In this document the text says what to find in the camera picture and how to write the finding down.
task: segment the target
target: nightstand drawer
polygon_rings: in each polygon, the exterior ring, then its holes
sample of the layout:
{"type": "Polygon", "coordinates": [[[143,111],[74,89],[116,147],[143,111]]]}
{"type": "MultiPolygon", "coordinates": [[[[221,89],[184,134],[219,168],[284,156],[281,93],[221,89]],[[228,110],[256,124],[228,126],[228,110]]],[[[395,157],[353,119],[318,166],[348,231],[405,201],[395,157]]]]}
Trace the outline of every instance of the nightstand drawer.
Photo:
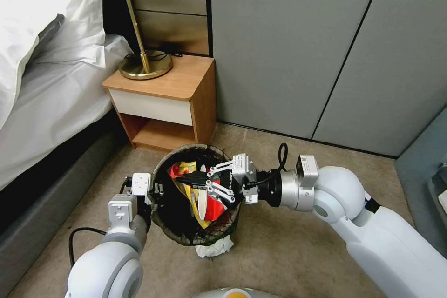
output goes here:
{"type": "Polygon", "coordinates": [[[114,89],[109,91],[115,107],[120,113],[192,126],[189,101],[159,98],[114,89]]]}

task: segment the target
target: crumpled tissue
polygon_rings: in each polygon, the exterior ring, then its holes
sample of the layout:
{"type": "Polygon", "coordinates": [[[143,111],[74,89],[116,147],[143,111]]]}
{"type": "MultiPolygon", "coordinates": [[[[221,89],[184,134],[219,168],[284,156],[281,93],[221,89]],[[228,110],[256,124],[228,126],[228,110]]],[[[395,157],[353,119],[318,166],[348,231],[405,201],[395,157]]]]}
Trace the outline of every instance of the crumpled tissue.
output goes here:
{"type": "Polygon", "coordinates": [[[227,251],[230,251],[231,247],[234,245],[231,237],[227,235],[226,237],[218,240],[216,243],[211,246],[196,246],[197,255],[201,258],[204,257],[213,257],[223,254],[227,251]]]}

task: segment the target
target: black mesh trash can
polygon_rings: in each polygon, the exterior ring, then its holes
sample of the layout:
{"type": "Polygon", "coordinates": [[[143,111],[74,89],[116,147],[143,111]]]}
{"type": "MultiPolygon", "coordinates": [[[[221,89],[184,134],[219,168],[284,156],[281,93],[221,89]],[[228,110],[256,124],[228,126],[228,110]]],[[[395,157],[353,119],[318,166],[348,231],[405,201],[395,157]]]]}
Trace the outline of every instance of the black mesh trash can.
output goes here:
{"type": "Polygon", "coordinates": [[[168,169],[177,162],[197,162],[197,168],[205,164],[207,168],[229,161],[221,150],[205,144],[191,144],[167,154],[154,170],[154,182],[163,185],[158,210],[153,211],[152,221],[163,232],[179,244],[212,245],[217,240],[231,234],[237,225],[240,204],[233,210],[226,210],[216,221],[203,229],[190,214],[189,200],[172,182],[168,169]]]}

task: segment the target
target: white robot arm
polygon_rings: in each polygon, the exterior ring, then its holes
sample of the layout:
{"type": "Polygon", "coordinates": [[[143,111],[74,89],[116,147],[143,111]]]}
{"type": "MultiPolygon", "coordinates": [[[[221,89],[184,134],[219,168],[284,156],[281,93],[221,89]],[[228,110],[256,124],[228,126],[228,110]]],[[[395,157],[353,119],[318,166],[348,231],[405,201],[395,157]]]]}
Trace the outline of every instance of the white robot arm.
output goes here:
{"type": "MultiPolygon", "coordinates": [[[[287,146],[282,147],[286,157],[287,146]]],[[[354,173],[333,166],[319,169],[313,156],[301,155],[296,170],[286,171],[284,164],[285,159],[278,169],[257,171],[246,154],[239,154],[212,167],[203,183],[195,176],[190,184],[229,207],[242,199],[249,204],[266,200],[273,207],[312,211],[338,233],[351,257],[390,298],[447,295],[447,260],[401,216],[377,204],[354,173]],[[222,173],[231,173],[231,183],[216,187],[212,180],[222,173]]],[[[74,264],[66,297],[135,297],[143,275],[139,256],[148,214],[155,205],[151,192],[163,191],[154,189],[150,174],[134,174],[131,194],[110,201],[111,228],[100,245],[74,264]]]]}

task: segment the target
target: nightstand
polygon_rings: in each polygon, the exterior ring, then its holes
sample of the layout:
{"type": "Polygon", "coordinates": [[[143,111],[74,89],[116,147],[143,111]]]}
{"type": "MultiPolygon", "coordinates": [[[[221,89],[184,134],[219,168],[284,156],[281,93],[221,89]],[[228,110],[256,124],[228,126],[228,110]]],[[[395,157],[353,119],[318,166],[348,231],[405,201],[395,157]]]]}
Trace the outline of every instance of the nightstand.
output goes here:
{"type": "Polygon", "coordinates": [[[210,141],[216,126],[214,59],[173,57],[167,74],[150,80],[124,78],[119,71],[102,85],[134,148],[173,150],[210,141]]]}

